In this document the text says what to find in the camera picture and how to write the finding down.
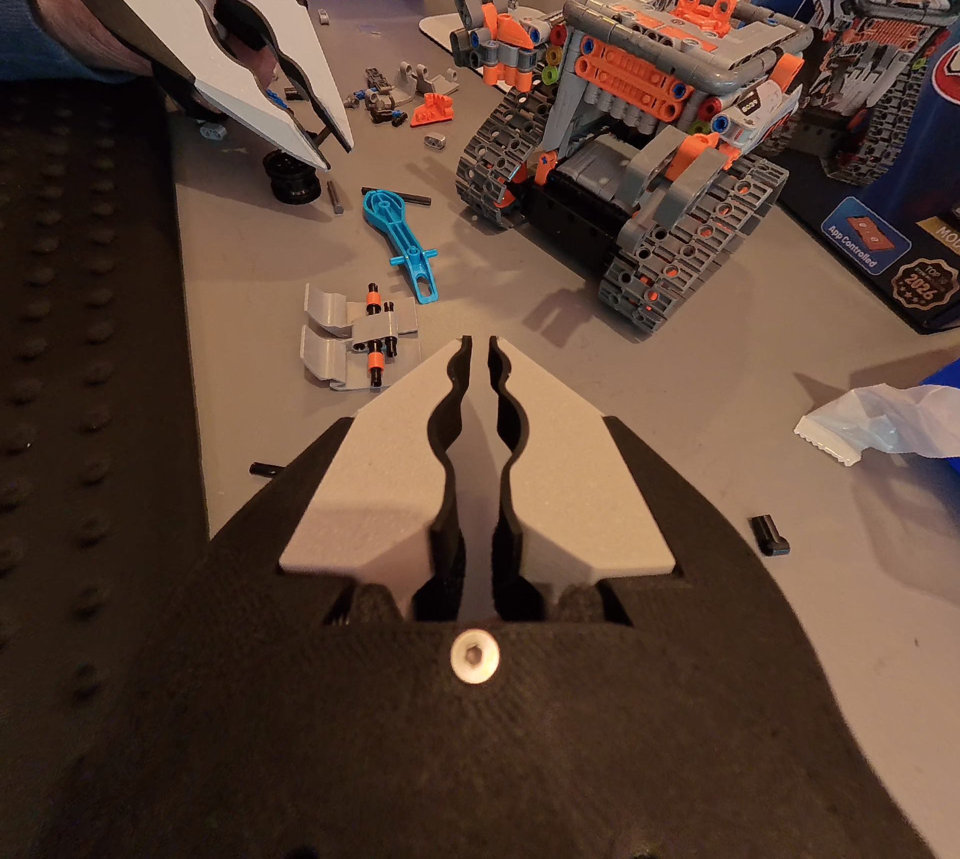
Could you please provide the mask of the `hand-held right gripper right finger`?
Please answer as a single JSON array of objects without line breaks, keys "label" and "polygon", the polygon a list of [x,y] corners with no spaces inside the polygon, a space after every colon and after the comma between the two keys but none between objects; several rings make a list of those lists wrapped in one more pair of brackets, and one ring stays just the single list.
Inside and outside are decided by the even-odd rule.
[{"label": "hand-held right gripper right finger", "polygon": [[570,589],[676,565],[605,416],[502,337],[489,341],[500,480],[491,588],[506,621],[536,621]]}]

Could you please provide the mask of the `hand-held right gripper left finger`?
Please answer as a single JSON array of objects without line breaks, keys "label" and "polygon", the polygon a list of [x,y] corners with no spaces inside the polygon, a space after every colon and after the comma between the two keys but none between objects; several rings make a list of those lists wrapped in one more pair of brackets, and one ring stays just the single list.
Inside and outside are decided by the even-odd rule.
[{"label": "hand-held right gripper left finger", "polygon": [[280,559],[287,573],[390,590],[418,620],[452,621],[466,549],[448,455],[462,430],[473,340],[452,340],[351,422]]}]

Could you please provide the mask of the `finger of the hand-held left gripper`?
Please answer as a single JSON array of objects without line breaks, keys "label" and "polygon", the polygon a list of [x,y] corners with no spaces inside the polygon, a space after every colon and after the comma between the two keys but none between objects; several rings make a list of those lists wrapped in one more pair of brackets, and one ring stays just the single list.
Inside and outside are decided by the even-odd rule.
[{"label": "finger of the hand-held left gripper", "polygon": [[277,61],[346,152],[354,136],[305,0],[228,0],[254,13]]},{"label": "finger of the hand-held left gripper", "polygon": [[293,115],[220,44],[199,0],[123,0],[193,77],[198,94],[252,132],[323,171],[330,164]]}]

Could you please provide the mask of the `grey panel hinge assembly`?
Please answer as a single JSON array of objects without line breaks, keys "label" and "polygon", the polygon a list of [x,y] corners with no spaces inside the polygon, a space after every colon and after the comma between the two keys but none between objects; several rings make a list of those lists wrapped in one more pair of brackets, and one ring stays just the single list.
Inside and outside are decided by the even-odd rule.
[{"label": "grey panel hinge assembly", "polygon": [[[315,378],[331,390],[378,392],[411,373],[422,361],[417,335],[418,304],[412,297],[387,300],[371,311],[338,292],[307,284],[299,355]],[[368,369],[368,354],[384,355],[383,370]]]}]

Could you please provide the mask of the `blue plastic separator tool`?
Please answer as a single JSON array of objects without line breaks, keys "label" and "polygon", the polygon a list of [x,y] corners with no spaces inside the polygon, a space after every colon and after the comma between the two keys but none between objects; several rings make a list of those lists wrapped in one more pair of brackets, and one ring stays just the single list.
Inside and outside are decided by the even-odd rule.
[{"label": "blue plastic separator tool", "polygon": [[438,256],[436,249],[425,250],[410,229],[405,215],[405,200],[399,193],[383,189],[363,188],[363,209],[366,221],[384,233],[396,252],[390,265],[402,266],[410,279],[416,301],[421,304],[438,301],[438,292],[430,260]]}]

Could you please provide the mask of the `person's left forearm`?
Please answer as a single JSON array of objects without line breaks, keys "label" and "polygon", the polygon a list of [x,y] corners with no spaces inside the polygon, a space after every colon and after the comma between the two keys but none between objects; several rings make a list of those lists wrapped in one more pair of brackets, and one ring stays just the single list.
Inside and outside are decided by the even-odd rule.
[{"label": "person's left forearm", "polygon": [[38,0],[1,0],[3,82],[84,80],[130,82],[133,73],[91,67],[42,25]]}]

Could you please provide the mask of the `person's left hand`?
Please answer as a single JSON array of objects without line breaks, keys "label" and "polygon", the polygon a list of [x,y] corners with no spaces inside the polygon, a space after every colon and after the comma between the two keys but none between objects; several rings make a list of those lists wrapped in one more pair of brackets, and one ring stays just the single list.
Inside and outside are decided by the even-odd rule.
[{"label": "person's left hand", "polygon": [[85,67],[150,77],[151,63],[109,32],[82,0],[33,0],[45,32]]}]

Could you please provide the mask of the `black spoked wheel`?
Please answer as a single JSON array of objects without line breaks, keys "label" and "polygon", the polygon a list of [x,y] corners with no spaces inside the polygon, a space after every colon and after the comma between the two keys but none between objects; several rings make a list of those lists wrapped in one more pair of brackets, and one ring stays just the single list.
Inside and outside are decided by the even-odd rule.
[{"label": "black spoked wheel", "polygon": [[322,195],[317,170],[294,156],[275,149],[262,161],[270,190],[284,205],[308,205]]}]

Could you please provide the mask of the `black block connector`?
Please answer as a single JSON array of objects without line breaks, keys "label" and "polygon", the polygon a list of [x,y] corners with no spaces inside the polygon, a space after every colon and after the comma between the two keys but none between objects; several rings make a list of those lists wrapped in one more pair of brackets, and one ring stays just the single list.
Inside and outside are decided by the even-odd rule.
[{"label": "black block connector", "polygon": [[772,515],[752,516],[749,525],[757,548],[764,557],[783,556],[791,552],[788,540],[779,531]]}]

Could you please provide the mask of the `clear plastic bag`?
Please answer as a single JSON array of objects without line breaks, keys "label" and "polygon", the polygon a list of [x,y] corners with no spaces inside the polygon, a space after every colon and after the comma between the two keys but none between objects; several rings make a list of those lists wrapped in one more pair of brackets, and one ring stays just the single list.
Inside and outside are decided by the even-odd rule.
[{"label": "clear plastic bag", "polygon": [[947,385],[851,389],[803,416],[795,434],[845,467],[868,448],[933,459],[959,456],[959,390]]}]

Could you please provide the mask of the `black dimpled pad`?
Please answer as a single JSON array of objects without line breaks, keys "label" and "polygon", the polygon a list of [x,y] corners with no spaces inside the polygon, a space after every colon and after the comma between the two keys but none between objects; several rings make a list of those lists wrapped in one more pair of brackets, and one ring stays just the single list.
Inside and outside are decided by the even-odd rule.
[{"label": "black dimpled pad", "polygon": [[138,649],[207,538],[150,84],[2,85],[2,737]]}]

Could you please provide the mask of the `grey orange toy tracked robot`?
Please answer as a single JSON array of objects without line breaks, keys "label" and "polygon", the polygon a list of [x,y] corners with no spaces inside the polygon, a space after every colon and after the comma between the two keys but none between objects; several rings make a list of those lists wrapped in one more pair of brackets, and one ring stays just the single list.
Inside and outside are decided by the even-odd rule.
[{"label": "grey orange toy tracked robot", "polygon": [[755,152],[802,95],[805,23],[739,0],[454,0],[455,64],[509,91],[468,142],[461,200],[526,221],[645,334],[717,273],[788,171]]}]

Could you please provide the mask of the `blue kit box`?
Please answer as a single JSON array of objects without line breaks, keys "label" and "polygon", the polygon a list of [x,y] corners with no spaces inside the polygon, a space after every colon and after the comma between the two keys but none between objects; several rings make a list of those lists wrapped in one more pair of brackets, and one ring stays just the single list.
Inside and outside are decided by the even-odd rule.
[{"label": "blue kit box", "polygon": [[916,331],[958,328],[959,0],[750,1],[813,30],[784,209]]}]

